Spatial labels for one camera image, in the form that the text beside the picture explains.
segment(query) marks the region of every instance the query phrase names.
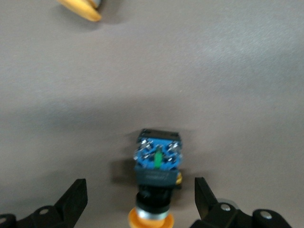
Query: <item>gray surface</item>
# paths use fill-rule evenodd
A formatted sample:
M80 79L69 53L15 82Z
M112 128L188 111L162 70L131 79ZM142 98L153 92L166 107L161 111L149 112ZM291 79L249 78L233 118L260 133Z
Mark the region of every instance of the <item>gray surface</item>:
M52 0L1 1L0 213L21 218L85 177L76 227L127 227L128 159L151 127L184 142L175 227L199 217L195 176L303 227L304 2L107 0L102 12L94 24Z

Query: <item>gray table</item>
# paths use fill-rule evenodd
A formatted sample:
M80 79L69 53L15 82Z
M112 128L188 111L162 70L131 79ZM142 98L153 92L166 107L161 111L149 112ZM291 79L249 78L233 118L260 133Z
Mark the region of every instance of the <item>gray table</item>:
M0 214L20 219L86 178L76 227L128 227L129 159L150 127L184 142L175 227L199 218L195 176L303 227L304 2L107 0L102 14L1 2Z

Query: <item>yellow object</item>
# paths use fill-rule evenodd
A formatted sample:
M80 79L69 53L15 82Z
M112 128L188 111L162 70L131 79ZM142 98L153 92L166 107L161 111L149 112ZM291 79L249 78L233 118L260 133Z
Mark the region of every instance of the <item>yellow object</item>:
M101 15L95 9L98 6L92 0L58 0L58 2L87 20L101 19Z
M171 213L162 220L149 220L140 218L135 208L130 211L128 219L131 228L172 228L174 225L174 218Z
M179 172L179 174L177 175L175 184L176 184L176 185L179 185L179 184L181 184L181 182L182 182L182 175L181 175L181 173Z

